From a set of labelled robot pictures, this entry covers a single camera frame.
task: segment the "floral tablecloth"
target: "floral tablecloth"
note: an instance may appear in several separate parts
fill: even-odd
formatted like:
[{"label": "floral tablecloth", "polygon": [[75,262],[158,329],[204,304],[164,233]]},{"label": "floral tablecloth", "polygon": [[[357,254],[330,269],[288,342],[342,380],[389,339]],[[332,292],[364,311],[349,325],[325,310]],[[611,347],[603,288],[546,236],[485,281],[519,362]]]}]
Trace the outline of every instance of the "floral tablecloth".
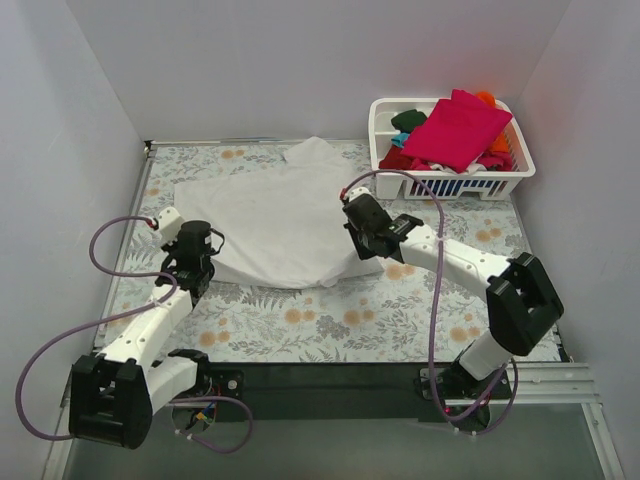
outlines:
[{"label": "floral tablecloth", "polygon": [[[158,149],[139,209],[141,215],[173,203],[173,185],[214,176],[260,171],[284,163],[291,144],[181,146]],[[364,143],[333,146],[358,171],[370,168]],[[403,212],[436,226],[431,201],[384,201],[392,214]],[[482,202],[462,197],[444,204],[446,231],[455,238],[496,254],[517,255],[525,240],[511,202]],[[160,267],[159,238],[142,223],[136,225],[126,250],[124,270]],[[212,282],[197,305],[170,337],[163,354],[174,348],[195,348],[213,361],[228,362],[415,362],[427,358],[427,335],[435,276],[392,260],[384,272],[342,280],[332,288],[276,290]],[[152,285],[148,280],[117,280],[112,313],[142,304]],[[111,342],[130,319],[110,324],[97,346]],[[453,360],[488,326],[486,306],[462,287],[445,281],[436,336],[436,359]],[[560,360],[548,334],[527,357]]]}]

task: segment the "gray wall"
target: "gray wall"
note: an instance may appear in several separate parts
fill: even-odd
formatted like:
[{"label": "gray wall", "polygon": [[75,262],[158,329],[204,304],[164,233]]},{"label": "gray wall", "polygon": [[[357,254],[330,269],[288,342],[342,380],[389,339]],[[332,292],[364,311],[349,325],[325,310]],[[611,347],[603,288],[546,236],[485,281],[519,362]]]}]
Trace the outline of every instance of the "gray wall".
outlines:
[{"label": "gray wall", "polygon": [[[123,214],[143,145],[63,0],[0,2],[0,477],[37,479],[48,442],[19,424],[19,370],[46,340],[101,313],[108,278],[93,269],[93,230]],[[120,232],[100,256],[113,265]],[[53,432],[79,335],[45,354],[26,407]]]},{"label": "gray wall", "polygon": [[524,225],[629,478],[640,478],[638,19],[637,0],[572,2],[516,108],[538,168],[517,190]]},{"label": "gray wall", "polygon": [[67,0],[143,139],[364,138],[371,102],[520,95],[569,0]]}]

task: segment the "white laundry basket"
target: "white laundry basket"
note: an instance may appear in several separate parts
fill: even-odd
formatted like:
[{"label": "white laundry basket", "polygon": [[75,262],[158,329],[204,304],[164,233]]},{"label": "white laundry basket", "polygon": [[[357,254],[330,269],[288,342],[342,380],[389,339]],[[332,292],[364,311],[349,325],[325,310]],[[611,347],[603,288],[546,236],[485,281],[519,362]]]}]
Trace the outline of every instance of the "white laundry basket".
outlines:
[{"label": "white laundry basket", "polygon": [[[391,138],[400,133],[391,125],[391,119],[398,113],[416,109],[427,115],[436,106],[439,98],[381,98],[371,105],[369,111],[369,145],[371,148],[371,168],[378,169],[391,148]],[[496,106],[510,112],[509,107],[496,100]],[[515,117],[504,130],[513,158],[511,172],[476,172],[474,174],[453,174],[441,171],[413,170],[409,173],[427,183],[435,195],[443,200],[458,198],[465,192],[477,192],[482,200],[503,200],[523,178],[536,172],[529,149]],[[398,196],[404,184],[404,198],[424,199],[429,194],[418,183],[397,173],[376,175],[376,196],[392,200]]]}]

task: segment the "purple cable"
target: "purple cable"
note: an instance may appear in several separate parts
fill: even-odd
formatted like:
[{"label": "purple cable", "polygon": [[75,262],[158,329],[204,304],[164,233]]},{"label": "purple cable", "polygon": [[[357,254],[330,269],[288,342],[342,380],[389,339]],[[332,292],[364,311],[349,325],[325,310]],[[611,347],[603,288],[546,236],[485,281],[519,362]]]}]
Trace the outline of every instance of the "purple cable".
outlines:
[{"label": "purple cable", "polygon": [[[128,277],[128,278],[140,278],[140,277],[166,277],[169,280],[171,280],[171,290],[169,290],[169,292],[167,292],[167,294],[163,295],[158,301],[159,302],[166,302],[169,297],[171,297],[171,295],[173,295],[176,290],[178,289],[178,282],[176,281],[176,279],[172,276],[169,275],[168,273],[162,273],[162,272],[149,272],[149,273],[123,273],[123,272],[116,272],[114,270],[111,270],[109,268],[106,268],[102,265],[100,265],[100,263],[98,262],[98,260],[96,259],[95,256],[95,246],[96,246],[96,241],[98,240],[98,237],[102,234],[102,232],[104,232],[107,228],[109,228],[111,225],[115,224],[115,223],[119,223],[119,222],[126,222],[128,220],[142,220],[144,222],[146,222],[147,224],[151,225],[151,219],[147,218],[147,217],[141,217],[141,216],[126,216],[126,217],[118,217],[118,218],[114,218],[113,220],[110,220],[109,222],[105,223],[103,226],[101,226],[96,233],[94,233],[93,238],[91,239],[91,242],[89,243],[89,258],[91,259],[91,263],[93,263],[93,265],[100,270],[101,272],[104,272],[106,274],[112,275],[114,277]],[[114,320],[118,320],[120,318],[124,318],[124,317],[128,317],[130,315],[137,315],[138,313],[142,313],[142,312],[146,312],[147,310],[151,310],[152,308],[155,308],[155,304],[154,303],[149,303],[147,305],[144,305],[142,307],[138,307],[138,308],[134,308],[133,310],[129,310],[128,312],[123,312],[123,313],[119,313],[117,315],[112,315],[110,317],[107,318],[103,318],[101,320],[95,320],[93,322],[88,322],[85,323],[83,325],[79,325],[77,327],[74,327],[70,330],[67,330],[66,332],[62,332],[61,334],[57,335],[56,337],[52,338],[51,340],[49,340],[47,343],[45,343],[42,347],[40,347],[36,353],[33,354],[33,356],[29,359],[29,361],[27,362],[27,364],[24,366],[24,368],[22,369],[22,372],[20,373],[20,377],[18,377],[18,383],[16,384],[16,392],[15,392],[15,404],[16,404],[16,410],[18,412],[18,418],[20,419],[20,421],[22,422],[22,425],[24,425],[24,428],[26,428],[29,433],[31,433],[32,435],[41,438],[43,440],[50,440],[52,442],[55,441],[60,441],[60,440],[71,440],[73,438],[73,435],[51,435],[48,433],[44,433],[41,432],[40,430],[38,430],[36,427],[33,426],[33,424],[27,419],[27,416],[24,412],[24,405],[22,403],[22,389],[24,387],[24,382],[27,378],[27,375],[29,374],[29,371],[31,370],[31,367],[33,367],[33,364],[36,362],[36,360],[38,360],[38,358],[40,358],[40,356],[46,352],[50,347],[52,347],[53,345],[55,345],[56,343],[58,343],[61,340],[64,340],[65,338],[73,335],[74,333],[78,333],[81,332],[82,330],[87,330],[89,328],[94,328],[97,327],[98,325],[101,325],[103,323],[109,323],[109,322],[113,322]]]},{"label": "purple cable", "polygon": [[[234,405],[238,405],[240,408],[242,408],[242,410],[244,410],[244,413],[247,414],[247,420],[249,420],[249,427],[247,428],[247,433],[245,434],[244,438],[235,447],[230,447],[230,448],[218,447],[217,445],[207,442],[206,440],[196,437],[195,435],[191,436],[192,440],[198,442],[200,445],[204,447],[207,447],[209,450],[213,450],[214,452],[221,453],[221,454],[235,453],[247,444],[247,442],[251,438],[251,434],[253,433],[253,414],[251,413],[251,409],[247,407],[246,404],[232,397],[212,396],[212,397],[198,397],[198,398],[175,398],[169,403],[169,405],[176,405],[180,403],[191,403],[194,401],[229,402],[229,403],[233,403]],[[180,430],[180,433],[186,437],[189,436],[189,432],[186,432],[184,430]]]},{"label": "purple cable", "polygon": [[[343,190],[343,193],[349,192],[349,190],[351,190],[351,188],[353,188],[353,186],[355,184],[357,184],[358,182],[364,180],[367,177],[375,176],[378,173],[383,173],[383,174],[384,173],[398,173],[400,175],[404,175],[405,177],[409,177],[414,182],[422,185],[422,187],[425,189],[425,191],[432,198],[433,203],[436,205],[436,208],[438,209],[438,214],[440,216],[439,221],[438,221],[438,237],[440,239],[443,239],[443,237],[444,237],[444,210],[442,209],[442,204],[440,203],[440,200],[438,200],[438,197],[436,197],[435,194],[433,193],[433,191],[431,191],[431,189],[427,186],[427,184],[423,180],[420,180],[415,175],[412,175],[412,174],[410,174],[408,172],[405,172],[404,170],[384,170],[384,171],[383,170],[372,170],[370,172],[363,173],[362,175],[357,177],[355,180],[353,180]],[[437,316],[438,316],[438,304],[439,304],[439,301],[440,301],[440,290],[442,288],[443,274],[444,274],[444,241],[441,240],[441,241],[438,242],[438,263],[437,263],[437,268],[436,268],[436,282],[435,282],[435,286],[434,286],[434,289],[433,289],[433,301],[431,303],[431,324],[429,325],[429,362],[428,362],[429,363],[429,383],[430,383],[431,393],[433,395],[433,399],[434,399],[434,403],[436,404],[436,407],[440,411],[442,417],[447,422],[453,423],[453,422],[458,422],[460,420],[464,420],[465,418],[467,418],[469,415],[471,415],[478,408],[478,406],[491,393],[491,391],[493,390],[493,387],[495,387],[495,385],[498,383],[498,381],[500,380],[500,377],[502,376],[502,374],[506,370],[507,365],[502,366],[502,368],[500,368],[500,370],[498,370],[496,372],[494,377],[491,379],[491,382],[489,382],[489,385],[487,385],[487,388],[476,399],[476,401],[473,402],[464,412],[462,412],[459,415],[453,415],[453,416],[447,415],[447,413],[444,411],[444,408],[442,408],[442,404],[440,403],[440,396],[438,394],[438,388],[437,388],[437,384],[436,384],[436,367],[435,367],[436,320],[437,320]],[[507,417],[507,415],[511,411],[511,407],[513,406],[513,402],[515,400],[516,392],[518,390],[518,370],[517,370],[515,361],[513,359],[511,359],[511,364],[514,367],[514,382],[513,382],[513,392],[512,392],[511,398],[509,399],[509,403],[507,404],[507,406],[506,406],[504,412],[502,413],[502,415],[500,416],[500,418],[498,418],[498,420],[496,420],[496,422],[491,427],[489,427],[489,428],[487,428],[485,430],[482,430],[480,432],[477,432],[476,434],[478,434],[478,435],[489,433],[489,432],[493,431],[498,425],[500,425],[504,421],[504,419]]]}]

